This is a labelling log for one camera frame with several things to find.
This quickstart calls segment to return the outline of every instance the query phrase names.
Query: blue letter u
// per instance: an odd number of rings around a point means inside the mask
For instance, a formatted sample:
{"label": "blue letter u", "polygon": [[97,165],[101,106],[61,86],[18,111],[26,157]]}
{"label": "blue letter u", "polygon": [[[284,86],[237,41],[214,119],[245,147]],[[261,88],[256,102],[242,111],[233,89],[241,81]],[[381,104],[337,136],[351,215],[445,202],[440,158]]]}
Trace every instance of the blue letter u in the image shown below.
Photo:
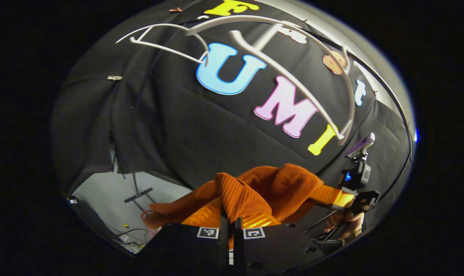
{"label": "blue letter u", "polygon": [[218,77],[218,72],[228,57],[237,54],[237,50],[221,43],[211,43],[209,48],[208,66],[205,67],[204,63],[201,63],[196,71],[196,77],[200,84],[215,93],[235,95],[244,91],[256,72],[266,67],[264,61],[246,54],[242,58],[246,64],[240,70],[239,75],[233,82],[224,82]]}

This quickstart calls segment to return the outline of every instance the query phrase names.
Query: black cloth backdrop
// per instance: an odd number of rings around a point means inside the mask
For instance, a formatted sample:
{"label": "black cloth backdrop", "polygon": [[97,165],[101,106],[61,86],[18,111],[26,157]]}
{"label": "black cloth backdrop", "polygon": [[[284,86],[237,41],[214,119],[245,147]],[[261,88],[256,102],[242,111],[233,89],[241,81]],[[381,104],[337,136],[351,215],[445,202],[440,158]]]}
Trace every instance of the black cloth backdrop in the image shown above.
{"label": "black cloth backdrop", "polygon": [[[286,20],[311,30],[303,19],[260,2],[258,11],[241,15],[260,15]],[[354,124],[348,143],[337,144],[333,137],[319,156],[307,148],[325,131],[326,122],[319,112],[302,130],[300,138],[284,133],[281,125],[253,113],[265,103],[276,87],[273,68],[259,70],[241,93],[225,96],[209,91],[196,78],[197,63],[148,46],[133,44],[129,37],[115,42],[134,30],[154,23],[184,23],[195,20],[203,11],[218,6],[218,0],[198,0],[186,4],[170,0],[124,21],[102,37],[71,70],[55,104],[51,123],[53,159],[65,195],[71,194],[93,173],[112,170],[109,154],[112,133],[120,173],[145,171],[170,182],[197,188],[214,174],[234,176],[255,166],[297,164],[318,174],[326,185],[339,181],[341,170],[349,168],[346,150],[358,140],[375,133],[369,149],[372,166],[370,183],[365,190],[385,192],[408,154],[405,126],[398,115],[375,100],[369,83],[356,66],[349,77],[366,85],[363,105],[356,106]],[[168,10],[181,7],[183,12]],[[188,23],[190,28],[196,23]],[[224,81],[232,81],[244,62],[240,48],[228,36],[229,30],[240,30],[249,44],[269,24],[228,23],[200,33],[207,44],[219,42],[238,50],[219,72]],[[144,41],[165,45],[198,58],[204,49],[194,37],[184,37],[176,28],[158,27]],[[300,44],[276,34],[263,52],[297,77],[323,105],[341,129],[348,120],[348,89],[340,75],[333,74],[323,63],[325,53],[315,42]],[[122,76],[119,81],[108,76]],[[305,97],[297,91],[295,102]],[[371,211],[371,222],[385,213],[402,190],[396,185],[377,211]]]}

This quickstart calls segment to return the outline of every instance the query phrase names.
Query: orange letter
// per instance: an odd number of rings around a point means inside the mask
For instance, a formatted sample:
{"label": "orange letter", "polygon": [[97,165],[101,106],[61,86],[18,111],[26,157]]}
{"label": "orange letter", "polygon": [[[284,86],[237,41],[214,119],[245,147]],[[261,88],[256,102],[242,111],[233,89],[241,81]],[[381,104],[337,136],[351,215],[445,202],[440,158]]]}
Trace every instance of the orange letter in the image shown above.
{"label": "orange letter", "polygon": [[321,150],[324,148],[327,142],[330,141],[330,139],[334,136],[336,136],[336,133],[330,125],[327,125],[327,129],[324,131],[323,135],[315,143],[308,146],[308,151],[310,151],[313,155],[321,154]]}
{"label": "orange letter", "polygon": [[211,9],[211,10],[207,10],[204,13],[227,16],[231,14],[229,12],[230,10],[233,10],[234,13],[239,13],[239,12],[245,11],[247,8],[251,10],[258,10],[259,6],[245,3],[245,2],[235,1],[235,0],[223,0],[223,3],[218,5],[218,7]]}

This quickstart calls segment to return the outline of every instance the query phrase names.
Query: letter m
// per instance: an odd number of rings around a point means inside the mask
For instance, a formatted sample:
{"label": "letter m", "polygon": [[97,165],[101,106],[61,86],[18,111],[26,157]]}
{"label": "letter m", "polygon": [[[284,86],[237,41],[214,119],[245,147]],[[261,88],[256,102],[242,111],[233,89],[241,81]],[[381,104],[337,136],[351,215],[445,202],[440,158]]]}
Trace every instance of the letter m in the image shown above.
{"label": "letter m", "polygon": [[274,117],[272,111],[277,107],[274,124],[282,124],[293,117],[283,125],[283,131],[291,137],[299,138],[302,129],[318,109],[309,99],[295,104],[296,87],[285,77],[277,76],[276,82],[276,88],[269,99],[263,106],[254,108],[254,114],[262,119],[271,120]]}

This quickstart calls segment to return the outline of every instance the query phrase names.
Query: human hand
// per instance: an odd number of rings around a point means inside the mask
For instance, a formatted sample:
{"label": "human hand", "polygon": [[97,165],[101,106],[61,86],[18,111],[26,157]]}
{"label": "human hand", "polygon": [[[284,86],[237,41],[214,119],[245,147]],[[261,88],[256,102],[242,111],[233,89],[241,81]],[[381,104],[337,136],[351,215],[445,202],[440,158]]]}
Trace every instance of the human hand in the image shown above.
{"label": "human hand", "polygon": [[328,227],[324,230],[325,233],[330,232],[336,225],[341,223],[341,221],[345,220],[346,222],[350,222],[347,229],[344,233],[339,237],[341,240],[345,240],[349,237],[354,238],[361,233],[361,224],[363,224],[363,219],[365,218],[365,213],[361,212],[357,215],[353,215],[353,212],[340,212],[337,211],[329,216],[327,219]]}

